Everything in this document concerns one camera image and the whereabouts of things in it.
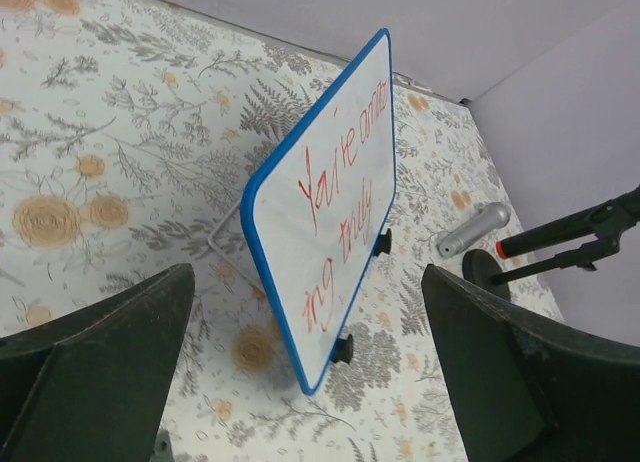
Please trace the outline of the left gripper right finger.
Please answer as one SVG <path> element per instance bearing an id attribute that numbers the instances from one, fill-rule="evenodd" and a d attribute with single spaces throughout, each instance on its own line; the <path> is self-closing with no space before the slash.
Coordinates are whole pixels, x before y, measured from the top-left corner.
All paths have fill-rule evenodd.
<path id="1" fill-rule="evenodd" d="M 636 461 L 639 350 L 430 264 L 431 334 L 471 461 Z"/>

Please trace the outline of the blue framed whiteboard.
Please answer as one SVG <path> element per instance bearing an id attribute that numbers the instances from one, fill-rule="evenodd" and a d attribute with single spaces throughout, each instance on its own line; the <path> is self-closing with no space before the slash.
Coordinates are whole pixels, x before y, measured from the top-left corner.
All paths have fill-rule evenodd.
<path id="1" fill-rule="evenodd" d="M 298 237 L 326 231 L 334 244 L 346 221 L 358 230 L 389 230 L 396 194 L 392 78 L 391 35 L 381 29 L 249 179 L 240 203 L 245 238 L 251 221 L 265 233 L 269 217 Z M 301 391 L 314 394 L 331 363 L 306 378 L 283 341 Z"/>

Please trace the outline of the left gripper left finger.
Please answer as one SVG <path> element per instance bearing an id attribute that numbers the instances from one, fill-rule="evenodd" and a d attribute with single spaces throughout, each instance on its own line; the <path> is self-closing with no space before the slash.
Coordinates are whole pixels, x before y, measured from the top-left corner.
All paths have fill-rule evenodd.
<path id="1" fill-rule="evenodd" d="M 194 295 L 176 264 L 2 338 L 2 460 L 150 460 Z"/>

